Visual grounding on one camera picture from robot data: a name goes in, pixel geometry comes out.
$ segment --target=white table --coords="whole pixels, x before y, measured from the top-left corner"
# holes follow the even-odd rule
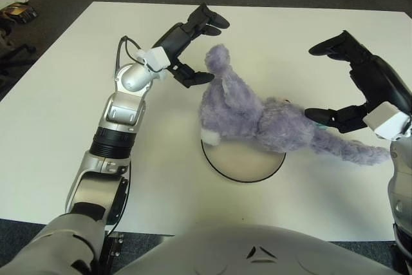
[[[195,6],[92,3],[0,103],[0,217],[47,223],[64,201],[102,108],[113,92],[117,42],[149,48]],[[343,108],[364,98],[347,63],[307,50],[347,29],[412,85],[411,19],[400,12],[212,7],[231,26],[194,41],[181,60],[204,70],[215,44],[229,48],[238,74],[262,97]],[[386,186],[391,162],[361,167],[309,149],[290,153],[256,184],[224,179],[200,148],[197,110],[206,86],[156,81],[133,150],[133,181],[119,229],[179,234],[214,223],[260,223],[324,240],[392,240]],[[341,96],[329,95],[340,93]],[[388,146],[367,129],[345,135]]]

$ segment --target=white plate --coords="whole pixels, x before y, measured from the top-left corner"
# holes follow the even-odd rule
[[[201,145],[207,161],[218,173],[241,183],[266,180],[286,157],[286,153],[266,150],[254,139],[223,139],[218,146]]]

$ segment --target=chair wheel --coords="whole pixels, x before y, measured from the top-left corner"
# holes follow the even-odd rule
[[[32,53],[36,52],[36,48],[34,46],[29,46],[29,47],[27,47],[27,52],[32,54]]]

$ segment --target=plush toy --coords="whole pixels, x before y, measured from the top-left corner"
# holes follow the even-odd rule
[[[261,100],[234,72],[224,45],[206,55],[206,66],[215,75],[203,94],[199,116],[201,139],[217,146],[222,137],[254,138],[278,153],[309,146],[316,153],[330,153],[356,164],[373,165],[389,159],[383,147],[344,140],[304,115],[303,108],[287,100]]]

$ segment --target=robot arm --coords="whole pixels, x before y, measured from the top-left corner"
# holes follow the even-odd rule
[[[404,256],[412,260],[412,93],[387,62],[372,55],[347,31],[319,43],[309,53],[348,61],[352,68],[350,77],[366,102],[339,111],[306,109],[305,115],[341,133],[368,126],[379,137],[392,140],[395,169],[388,194],[395,219],[395,239]]]
[[[131,176],[130,152],[144,116],[145,96],[165,69],[187,88],[211,81],[213,75],[195,73],[178,56],[199,35],[218,35],[215,26],[227,28],[229,23],[202,4],[187,23],[174,25],[152,49],[139,50],[136,63],[116,71],[116,90],[84,154],[66,214],[49,223],[0,274],[100,274],[105,227],[116,225],[126,206],[130,184],[124,175],[129,171]]]

